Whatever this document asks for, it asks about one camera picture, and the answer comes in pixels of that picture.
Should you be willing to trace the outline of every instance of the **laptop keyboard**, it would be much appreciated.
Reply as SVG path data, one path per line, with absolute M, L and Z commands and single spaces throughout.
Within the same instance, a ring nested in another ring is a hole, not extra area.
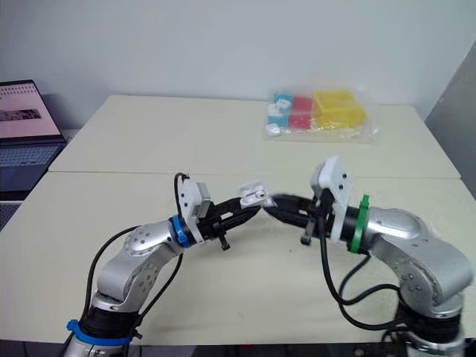
M 0 204 L 0 231 L 12 218 L 13 214 L 20 207 L 20 203 L 1 203 Z
M 58 146 L 17 147 L 0 150 L 0 167 L 44 165 Z

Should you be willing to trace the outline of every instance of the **yellow block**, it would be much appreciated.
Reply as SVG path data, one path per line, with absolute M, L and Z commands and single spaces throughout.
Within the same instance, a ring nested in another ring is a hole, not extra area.
M 351 128 L 367 119 L 363 106 L 348 90 L 315 91 L 313 116 L 322 130 Z

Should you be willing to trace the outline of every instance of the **white wall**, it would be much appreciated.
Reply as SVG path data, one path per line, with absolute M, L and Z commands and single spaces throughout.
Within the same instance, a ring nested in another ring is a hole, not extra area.
M 0 78 L 34 78 L 65 128 L 109 94 L 293 83 L 363 86 L 425 118 L 476 38 L 474 0 L 0 1 Z

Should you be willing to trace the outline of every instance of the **laptop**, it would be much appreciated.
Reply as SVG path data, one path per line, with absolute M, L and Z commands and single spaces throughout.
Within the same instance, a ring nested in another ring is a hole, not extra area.
M 66 142 L 32 80 L 0 83 L 0 196 L 23 200 Z

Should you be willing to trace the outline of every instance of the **laptop screen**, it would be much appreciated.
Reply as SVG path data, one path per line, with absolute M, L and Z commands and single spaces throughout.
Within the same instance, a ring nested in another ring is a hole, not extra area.
M 33 81 L 0 83 L 0 138 L 60 135 Z

